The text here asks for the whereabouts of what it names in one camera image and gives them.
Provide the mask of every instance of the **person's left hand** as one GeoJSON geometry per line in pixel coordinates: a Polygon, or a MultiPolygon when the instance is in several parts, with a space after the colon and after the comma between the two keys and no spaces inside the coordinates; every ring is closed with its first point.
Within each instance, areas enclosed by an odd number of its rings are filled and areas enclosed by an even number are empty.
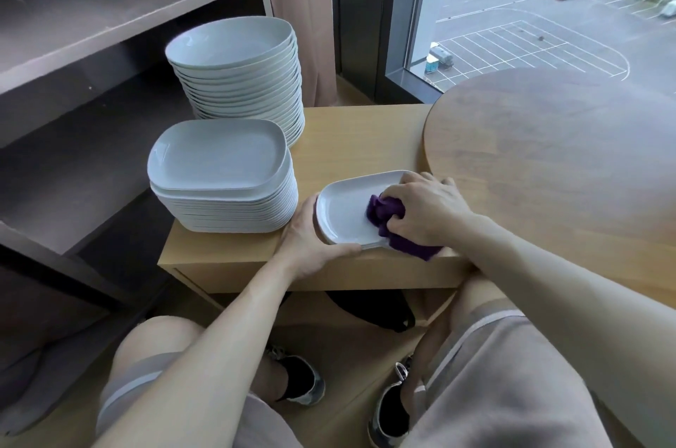
{"type": "Polygon", "coordinates": [[[319,272],[331,259],[359,254],[359,243],[327,245],[314,231],[314,204],[318,194],[303,201],[287,224],[270,263],[278,263],[291,273],[292,280],[319,272]]]}

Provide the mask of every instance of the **hand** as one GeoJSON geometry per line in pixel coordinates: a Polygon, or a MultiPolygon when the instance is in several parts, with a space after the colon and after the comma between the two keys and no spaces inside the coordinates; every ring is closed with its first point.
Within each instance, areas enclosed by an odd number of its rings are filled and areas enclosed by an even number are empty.
{"type": "Polygon", "coordinates": [[[387,228],[418,245],[452,244],[454,231],[474,215],[453,179],[439,181],[429,172],[405,173],[401,183],[388,187],[381,197],[395,197],[406,209],[403,219],[393,216],[387,228]]]}
{"type": "Polygon", "coordinates": [[[314,231],[314,204],[318,194],[304,200],[288,223],[270,260],[281,264],[292,275],[292,280],[303,279],[319,272],[331,259],[359,254],[359,243],[327,245],[314,231]]]}

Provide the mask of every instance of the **round tabletop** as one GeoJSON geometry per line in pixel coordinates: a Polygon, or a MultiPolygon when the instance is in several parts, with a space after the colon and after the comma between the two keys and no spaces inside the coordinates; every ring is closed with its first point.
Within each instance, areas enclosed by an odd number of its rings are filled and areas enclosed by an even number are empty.
{"type": "Polygon", "coordinates": [[[676,307],[676,101],[582,72],[514,68],[454,86],[430,169],[522,238],[676,307]]]}

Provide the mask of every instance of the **shorts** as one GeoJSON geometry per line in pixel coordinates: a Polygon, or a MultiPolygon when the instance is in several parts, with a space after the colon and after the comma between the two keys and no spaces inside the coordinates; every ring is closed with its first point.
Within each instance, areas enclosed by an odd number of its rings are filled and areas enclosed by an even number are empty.
{"type": "MultiPolygon", "coordinates": [[[[148,357],[111,380],[97,436],[179,355],[148,357]]],[[[451,333],[418,383],[414,407],[402,448],[611,448],[581,377],[507,299],[478,307],[451,333]]],[[[233,447],[300,446],[279,414],[247,396],[233,447]]]]}

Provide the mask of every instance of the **purple cloth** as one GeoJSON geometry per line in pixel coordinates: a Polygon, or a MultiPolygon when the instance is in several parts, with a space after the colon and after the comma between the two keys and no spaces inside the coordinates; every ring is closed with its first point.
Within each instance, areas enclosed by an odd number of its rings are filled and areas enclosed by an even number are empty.
{"type": "Polygon", "coordinates": [[[393,214],[396,214],[399,218],[403,218],[406,214],[406,209],[403,207],[401,200],[394,197],[381,199],[377,195],[371,196],[367,206],[367,219],[378,228],[378,235],[389,239],[390,247],[425,261],[432,259],[432,256],[435,256],[442,249],[442,247],[418,245],[410,239],[390,232],[387,229],[387,221],[392,218],[393,214]]]}

